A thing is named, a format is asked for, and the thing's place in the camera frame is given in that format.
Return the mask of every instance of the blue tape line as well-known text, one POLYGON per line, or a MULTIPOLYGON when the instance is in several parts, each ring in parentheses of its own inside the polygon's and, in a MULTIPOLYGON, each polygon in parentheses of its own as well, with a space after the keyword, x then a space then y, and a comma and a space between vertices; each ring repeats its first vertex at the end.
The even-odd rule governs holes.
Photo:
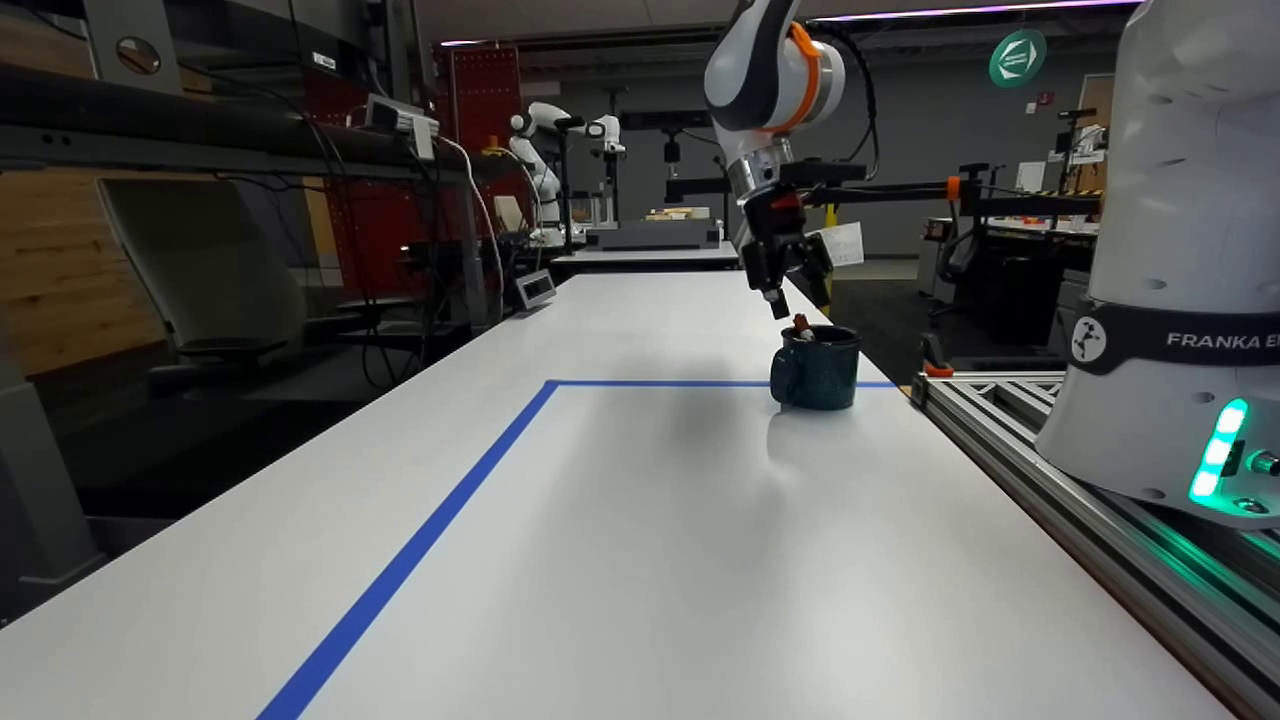
POLYGON ((769 386, 769 379, 556 379, 559 386, 681 386, 681 392, 730 392, 730 386, 769 386))
POLYGON ((390 556, 390 563, 365 589, 346 615, 321 638, 321 648, 286 674, 270 695, 258 720, 299 717, 329 674, 346 661, 367 625, 390 604, 415 563, 434 546, 448 522, 466 507, 488 471, 510 450, 536 411, 556 394, 556 385, 542 385, 523 411, 503 428, 503 435, 473 462, 473 471, 442 496, 442 505, 410 532, 410 538, 390 556))

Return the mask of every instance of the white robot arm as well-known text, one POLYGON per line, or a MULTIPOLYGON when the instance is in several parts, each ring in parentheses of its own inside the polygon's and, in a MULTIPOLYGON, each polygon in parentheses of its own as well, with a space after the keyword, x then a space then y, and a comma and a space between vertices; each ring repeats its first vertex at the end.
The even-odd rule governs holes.
POLYGON ((536 150, 536 131, 572 131, 579 119, 556 102, 528 102, 523 117, 510 117, 510 138, 507 154, 523 169, 523 181, 531 187, 531 241, 542 246, 562 245, 562 210, 559 210, 559 177, 551 163, 536 150))
POLYGON ((704 66, 704 97, 724 150, 724 169, 741 187, 741 255, 748 285, 765 290, 771 314, 788 314, 784 272, 791 245, 805 237, 794 196, 771 196, 778 169, 791 159, 788 136, 832 117, 843 101, 843 55, 816 45, 794 24, 801 0, 752 0, 704 66))
POLYGON ((620 117, 595 117, 585 131, 590 138, 598 138, 598 154, 628 154, 625 119, 620 117))
POLYGON ((748 193, 791 159, 788 136, 826 119, 843 101, 843 55, 794 24, 801 0, 752 0, 704 71, 704 97, 748 193))
POLYGON ((1118 45, 1092 306, 1038 450, 1216 522, 1280 522, 1280 13, 1148 0, 1118 45))

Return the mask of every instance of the table surface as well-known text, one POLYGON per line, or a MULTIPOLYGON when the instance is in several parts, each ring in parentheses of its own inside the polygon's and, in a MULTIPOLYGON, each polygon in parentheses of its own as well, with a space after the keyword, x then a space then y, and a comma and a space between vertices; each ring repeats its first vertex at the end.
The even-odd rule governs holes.
POLYGON ((771 347, 734 272, 579 276, 0 631, 0 717, 1229 717, 873 362, 778 411, 771 347))
POLYGON ((556 263, 730 263, 730 245, 704 245, 704 246, 648 246, 648 250, 598 250, 579 246, 572 255, 556 255, 556 263))

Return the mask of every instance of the green sign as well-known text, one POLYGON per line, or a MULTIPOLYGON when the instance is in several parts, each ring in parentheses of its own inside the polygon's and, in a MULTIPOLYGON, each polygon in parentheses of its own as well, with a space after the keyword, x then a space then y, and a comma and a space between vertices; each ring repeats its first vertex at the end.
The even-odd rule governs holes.
POLYGON ((988 59, 988 76, 996 89, 1023 89, 1038 76, 1047 59, 1047 45, 1038 32, 1007 32, 988 59))

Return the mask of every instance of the cup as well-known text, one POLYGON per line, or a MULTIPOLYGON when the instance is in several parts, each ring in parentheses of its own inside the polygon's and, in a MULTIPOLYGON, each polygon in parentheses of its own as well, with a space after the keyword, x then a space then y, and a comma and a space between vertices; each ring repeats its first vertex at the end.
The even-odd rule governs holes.
POLYGON ((841 411, 853 403, 861 338, 853 328, 784 328, 769 386, 784 406, 841 411))

